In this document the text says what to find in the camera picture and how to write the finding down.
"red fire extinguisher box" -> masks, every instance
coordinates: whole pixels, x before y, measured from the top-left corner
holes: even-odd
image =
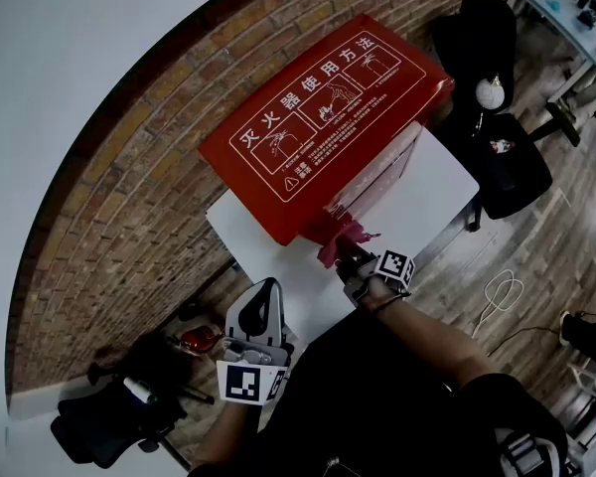
[[[278,243],[302,234],[325,244],[351,206],[365,211],[398,178],[411,122],[452,87],[425,55],[359,16],[268,81],[200,151]]]

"black shirt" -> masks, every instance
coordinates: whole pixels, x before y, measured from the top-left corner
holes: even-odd
[[[309,345],[255,442],[192,475],[501,475],[496,428],[551,440],[562,468],[565,433],[519,382],[487,375],[453,395],[356,311]]]

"office chair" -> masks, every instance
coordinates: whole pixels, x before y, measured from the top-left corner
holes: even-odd
[[[114,378],[102,391],[60,401],[60,416],[51,424],[56,440],[77,464],[109,468],[136,442],[144,452],[153,452],[186,416],[179,397],[214,403],[211,396],[184,389],[191,377],[189,358],[156,336],[140,339],[117,367],[92,365],[88,370],[93,385],[104,375]],[[156,400],[139,399],[124,384],[126,377],[147,384]]]
[[[455,80],[453,110],[437,132],[439,139],[480,185],[474,199],[479,229],[482,207],[490,219],[510,216],[541,196],[552,177],[534,142],[562,130],[573,146],[580,136],[565,113],[553,103],[552,118],[527,134],[509,113],[514,97],[517,19],[503,0],[463,0],[459,14],[440,17],[431,34],[442,67]],[[482,107],[476,87],[482,79],[499,77],[505,91],[497,109]],[[497,153],[491,141],[507,140],[514,147]]]

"hand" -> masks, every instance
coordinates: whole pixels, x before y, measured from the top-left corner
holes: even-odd
[[[369,278],[369,293],[365,295],[360,304],[367,308],[370,312],[378,309],[379,306],[385,304],[397,296],[396,293],[386,286],[384,281],[377,276]]]

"white wall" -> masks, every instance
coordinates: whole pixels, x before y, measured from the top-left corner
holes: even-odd
[[[206,1],[0,0],[0,476],[6,475],[7,315],[34,216],[110,89]]]

